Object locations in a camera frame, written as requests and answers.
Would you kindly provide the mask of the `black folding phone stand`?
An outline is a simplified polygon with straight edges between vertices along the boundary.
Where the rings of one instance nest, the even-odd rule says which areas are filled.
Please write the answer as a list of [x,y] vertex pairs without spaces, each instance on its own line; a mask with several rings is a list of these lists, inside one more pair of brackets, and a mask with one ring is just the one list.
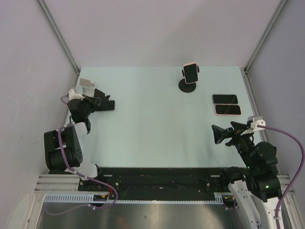
[[94,100],[96,104],[96,111],[112,111],[115,109],[115,101],[110,100],[110,95],[106,95],[104,92],[95,89]]

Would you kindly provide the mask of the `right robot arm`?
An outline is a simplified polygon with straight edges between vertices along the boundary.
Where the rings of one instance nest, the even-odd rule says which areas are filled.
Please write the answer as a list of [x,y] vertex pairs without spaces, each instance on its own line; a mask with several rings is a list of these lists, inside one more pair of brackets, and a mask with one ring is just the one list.
[[232,121],[226,129],[212,125],[215,144],[229,139],[225,145],[234,146],[246,165],[245,175],[238,167],[224,169],[220,187],[234,195],[234,205],[240,208],[248,229],[284,227],[281,205],[286,193],[277,176],[277,149],[265,141],[254,143],[254,133],[266,128],[260,117],[250,117],[246,124]]

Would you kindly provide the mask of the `dark blue phone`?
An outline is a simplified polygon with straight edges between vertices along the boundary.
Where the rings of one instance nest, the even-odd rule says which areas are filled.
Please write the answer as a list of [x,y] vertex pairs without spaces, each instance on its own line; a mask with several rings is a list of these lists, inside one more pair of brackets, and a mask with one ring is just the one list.
[[238,99],[235,94],[213,94],[213,104],[238,104]]

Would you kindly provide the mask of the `silver phone stand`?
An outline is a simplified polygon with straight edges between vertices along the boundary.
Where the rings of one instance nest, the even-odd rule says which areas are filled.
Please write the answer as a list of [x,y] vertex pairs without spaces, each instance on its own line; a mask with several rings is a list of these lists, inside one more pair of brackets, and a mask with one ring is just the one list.
[[81,87],[83,94],[86,94],[87,96],[94,96],[95,82],[80,78],[79,86]]

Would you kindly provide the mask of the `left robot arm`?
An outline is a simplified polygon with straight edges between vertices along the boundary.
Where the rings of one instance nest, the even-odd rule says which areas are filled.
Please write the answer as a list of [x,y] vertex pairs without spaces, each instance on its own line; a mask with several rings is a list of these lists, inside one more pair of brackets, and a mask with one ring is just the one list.
[[90,114],[96,112],[101,99],[78,95],[61,98],[70,111],[69,123],[57,130],[44,133],[45,160],[49,170],[70,172],[89,180],[89,186],[99,191],[105,186],[105,178],[98,175],[95,164],[84,163],[79,137],[91,131]]

